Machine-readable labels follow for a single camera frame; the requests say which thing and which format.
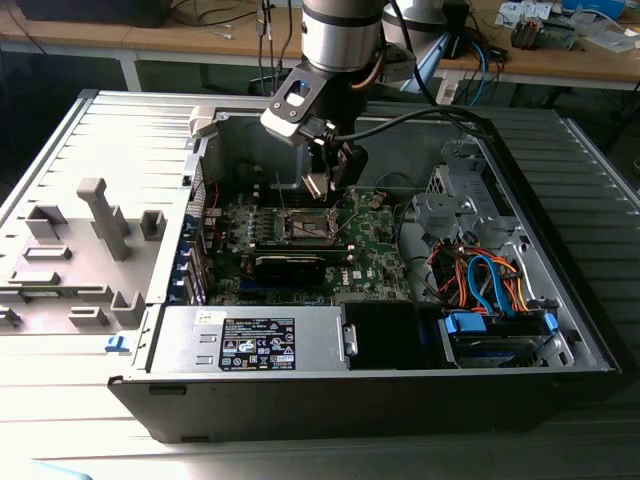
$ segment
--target power supply label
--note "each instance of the power supply label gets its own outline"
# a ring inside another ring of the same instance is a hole
[[[220,369],[295,370],[295,335],[293,318],[225,318]]]

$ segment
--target floor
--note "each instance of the floor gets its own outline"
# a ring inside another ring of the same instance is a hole
[[[0,102],[0,198],[4,198],[37,155],[78,93],[83,88],[124,90],[125,83],[113,60],[2,53],[8,88]],[[143,88],[172,93],[246,95],[257,69],[238,66],[199,66],[165,62],[139,62]],[[434,79],[429,89],[435,94]],[[551,88],[533,85],[493,84],[485,90],[479,105],[540,108]],[[373,99],[420,102],[419,96],[385,90]],[[630,94],[590,89],[572,89],[555,102],[557,111],[575,119],[587,135],[603,145]],[[612,163],[638,188],[640,177],[633,171],[635,145],[640,122],[634,122],[609,152]]]

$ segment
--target sticker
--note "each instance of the sticker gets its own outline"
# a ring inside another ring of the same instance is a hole
[[[296,368],[293,318],[225,318],[220,343],[227,372]]]
[[[218,325],[227,317],[227,312],[200,310],[196,313],[196,325]]]

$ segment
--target blue latch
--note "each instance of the blue latch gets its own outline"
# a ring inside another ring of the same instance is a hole
[[[444,319],[447,333],[486,333],[482,315],[473,312],[456,312]]]
[[[127,339],[123,335],[111,335],[107,341],[107,345],[104,347],[104,351],[107,353],[124,353],[129,351],[129,345]]]
[[[547,323],[547,327],[549,327],[551,333],[556,333],[558,331],[558,320],[556,320],[556,316],[553,313],[545,313],[544,321]]]

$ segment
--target black cable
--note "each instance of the black cable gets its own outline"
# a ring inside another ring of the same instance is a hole
[[[468,99],[467,95],[469,93],[469,87],[471,87],[471,83],[473,83],[473,81],[476,78],[476,75],[478,74],[478,72],[480,72],[481,68],[482,68],[482,61],[480,61],[480,63],[478,64],[478,68],[476,68],[475,72],[473,72],[473,75],[471,76],[467,84],[464,86],[464,88],[460,90],[458,97],[454,98],[453,101],[451,102],[453,105],[457,105],[458,103],[460,103],[460,100],[462,99],[463,95],[465,95],[465,103],[467,103],[467,99]]]
[[[402,255],[400,254],[400,232],[402,232],[402,225],[404,224],[404,218],[407,216],[407,212],[409,211],[409,208],[411,208],[411,202],[407,203],[407,206],[404,207],[404,210],[402,210],[402,215],[400,215],[400,223],[398,224],[398,228],[396,230],[396,250],[398,251],[398,256],[400,257],[400,260],[402,260],[402,263],[406,262],[402,259]]]
[[[480,27],[478,26],[478,21],[476,20],[476,17],[473,16],[473,13],[469,12],[469,18],[473,22],[473,26],[476,27],[476,33],[478,34],[478,39],[480,40],[478,43],[480,43],[484,47],[488,47],[489,41],[487,40],[487,37],[484,36],[484,33],[480,31]]]
[[[411,257],[405,263],[414,262],[416,260],[425,260],[425,261],[427,261],[427,260],[429,260],[429,257],[425,257],[424,255],[418,255],[417,257]]]
[[[374,190],[378,190],[380,188],[380,182],[382,182],[382,180],[384,180],[385,178],[389,178],[389,177],[400,177],[405,182],[407,182],[409,185],[411,185],[415,190],[420,190],[420,187],[418,187],[407,175],[405,175],[402,172],[387,172],[387,173],[383,173],[376,180],[376,184],[374,185],[373,189]],[[392,188],[392,187],[382,187],[382,188],[388,190],[389,188]]]
[[[190,0],[181,0],[180,2],[176,3],[174,6],[172,6],[170,8],[170,10],[175,10],[176,8],[184,5],[185,3],[189,2]]]
[[[2,50],[2,48],[0,48],[0,77],[2,78],[2,94],[4,96],[4,101],[7,106],[7,120],[8,120],[7,127],[9,130],[9,148],[10,148],[11,156],[13,156],[16,154],[16,140],[13,134],[13,118],[11,115],[11,100],[9,98],[9,87],[7,85],[7,73],[4,66],[4,51]],[[14,173],[16,174],[17,178],[20,177],[17,168],[14,170]],[[0,178],[0,181],[12,188],[15,187],[15,184],[5,180],[4,178]]]
[[[496,60],[496,68],[498,69],[498,71],[496,72],[496,74],[494,75],[494,77],[489,81],[489,83],[493,82],[493,80],[495,79],[495,83],[494,83],[494,87],[493,90],[491,90],[491,96],[489,97],[489,103],[493,102],[493,97],[495,96],[496,92],[498,91],[498,84],[500,83],[500,74],[504,71],[504,63],[500,63]],[[482,93],[481,96],[484,96],[488,93],[488,91],[485,91]]]
[[[284,54],[289,48],[289,43],[291,43],[291,38],[293,37],[293,9],[291,6],[291,0],[287,0],[287,9],[289,10],[289,33],[287,34],[287,39],[282,45],[282,50],[280,50],[280,57],[278,58],[278,70],[276,76],[276,87],[275,91],[278,90],[278,83],[280,82],[280,75],[282,74],[282,59],[284,58]]]
[[[44,48],[42,48],[40,46],[40,44],[38,42],[36,42],[31,35],[29,35],[29,33],[24,29],[24,27],[18,23],[18,20],[16,20],[16,17],[13,16],[13,12],[11,11],[11,7],[9,6],[8,2],[5,3],[5,7],[7,9],[7,12],[9,12],[9,15],[11,15],[11,18],[13,19],[13,23],[16,24],[16,26],[22,31],[22,33],[24,33],[26,35],[26,37],[29,39],[29,41],[31,43],[33,43],[33,45],[36,46],[38,48],[38,50],[40,50],[41,53],[46,55],[47,52],[44,51]]]
[[[269,35],[269,61],[271,64],[271,94],[276,92],[276,68],[273,63],[273,24],[271,23],[271,0],[265,0],[267,19],[267,35]]]
[[[262,87],[262,96],[267,96],[264,88],[264,71],[262,69],[262,35],[258,35],[258,71],[260,72],[260,86]]]
[[[224,8],[211,8],[209,10],[205,10],[204,12],[202,12],[201,14],[198,14],[196,12],[196,18],[198,19],[198,23],[202,23],[202,20],[204,20],[204,18],[207,15],[211,15],[212,13],[217,13],[217,12],[228,12],[229,10],[235,10],[236,8],[238,8],[240,5],[242,5],[243,0],[237,0],[238,3],[236,3],[234,6],[232,7],[224,7]],[[195,4],[197,3],[197,0],[193,0],[194,3],[194,8],[195,8]]]
[[[243,13],[242,15],[238,15],[236,17],[233,18],[227,18],[226,20],[220,20],[219,22],[212,22],[212,23],[200,23],[200,24],[193,24],[193,23],[188,23],[185,22],[184,20],[180,20],[180,18],[176,17],[175,15],[171,15],[171,17],[178,23],[182,24],[182,25],[186,25],[187,27],[214,27],[216,25],[222,25],[224,23],[229,23],[229,22],[234,22],[236,20],[240,20],[241,18],[245,18],[245,17],[249,17],[251,15],[255,15],[257,12],[248,12],[248,13]]]
[[[411,37],[409,36],[409,29],[407,28],[407,24],[404,21],[402,12],[400,11],[400,7],[398,7],[398,3],[396,2],[396,0],[389,0],[389,3],[391,4],[391,8],[393,8],[394,13],[396,14],[398,23],[400,24],[400,30],[402,31],[402,37],[404,39],[405,47],[411,53],[414,53],[413,45],[411,45]],[[413,68],[413,76],[415,77],[416,82],[418,83],[420,92],[422,92],[422,95],[427,99],[427,102],[429,102],[433,106],[437,106],[438,102],[436,102],[436,99],[433,98],[433,96],[429,93],[429,90],[427,90],[427,86],[425,85],[424,81],[422,80],[422,77],[420,76],[420,71],[418,70],[417,64]],[[469,129],[467,129],[462,123],[458,122],[455,118],[451,117],[446,113],[442,113],[441,115],[445,120],[451,122],[453,125],[458,127],[463,132],[470,133]]]
[[[635,94],[638,91],[638,88],[640,88],[640,80],[638,80],[635,88],[631,91],[631,99],[633,99],[633,94]],[[612,132],[609,134],[609,138],[606,140],[604,144],[604,147],[602,149],[604,153],[608,153],[609,150],[613,148],[613,146],[616,144],[618,139],[622,136],[624,131],[634,120],[638,112],[640,112],[640,102],[637,102],[635,105],[633,105],[633,102],[631,102],[630,109],[631,111],[629,112],[628,115],[624,115],[625,113],[624,111],[621,112],[620,120],[618,120],[617,124],[614,125]]]
[[[349,141],[355,141],[355,140],[362,140],[363,138],[371,137],[372,135],[376,135],[380,132],[384,132],[385,130],[391,127],[394,127],[396,125],[399,125],[403,122],[406,122],[408,120],[413,120],[418,117],[423,117],[425,115],[436,114],[436,113],[440,114],[441,116],[444,116],[444,114],[447,114],[449,117],[451,117],[451,115],[456,115],[462,118],[463,120],[466,120],[468,122],[475,124],[479,128],[479,130],[473,130],[463,125],[463,129],[464,129],[463,131],[473,137],[479,138],[481,140],[487,140],[487,141],[492,141],[494,139],[492,135],[489,135],[483,131],[482,124],[485,122],[485,120],[479,117],[478,115],[459,107],[452,107],[448,105],[437,105],[435,107],[428,107],[428,108],[416,110],[414,112],[405,113],[404,115],[400,115],[399,117],[396,117],[387,122],[381,123],[377,127],[373,127],[370,130],[365,130],[364,132],[353,133],[351,135],[336,135],[336,136],[330,135],[327,138],[327,140],[331,142],[349,142]]]

